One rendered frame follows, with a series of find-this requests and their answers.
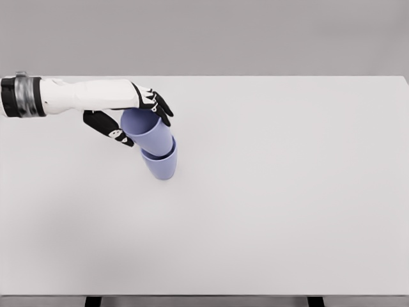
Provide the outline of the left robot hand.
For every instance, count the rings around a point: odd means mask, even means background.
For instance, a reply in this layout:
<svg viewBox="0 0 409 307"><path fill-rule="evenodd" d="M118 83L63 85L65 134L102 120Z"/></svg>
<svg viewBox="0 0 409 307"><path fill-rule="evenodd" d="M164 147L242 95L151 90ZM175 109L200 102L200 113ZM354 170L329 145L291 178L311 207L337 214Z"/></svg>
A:
<svg viewBox="0 0 409 307"><path fill-rule="evenodd" d="M167 127L171 126L169 119L174 116L157 91L128 79L86 81L76 90L75 97L79 99L82 119L87 126L129 147L134 146L134 141L105 110L149 110L159 116Z"/></svg>

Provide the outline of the lavender plastic cup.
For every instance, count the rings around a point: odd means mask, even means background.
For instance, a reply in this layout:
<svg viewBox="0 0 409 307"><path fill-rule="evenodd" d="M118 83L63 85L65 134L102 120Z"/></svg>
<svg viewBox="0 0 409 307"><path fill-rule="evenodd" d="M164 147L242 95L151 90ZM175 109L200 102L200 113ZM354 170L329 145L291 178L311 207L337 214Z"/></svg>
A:
<svg viewBox="0 0 409 307"><path fill-rule="evenodd" d="M173 147L170 128L150 110L126 109L120 124L124 133L149 154L165 156Z"/></svg>
<svg viewBox="0 0 409 307"><path fill-rule="evenodd" d="M169 180L173 177L178 162L178 147L175 138L173 146L165 156L157 157L146 150L140 149L145 165L151 174L159 180Z"/></svg>

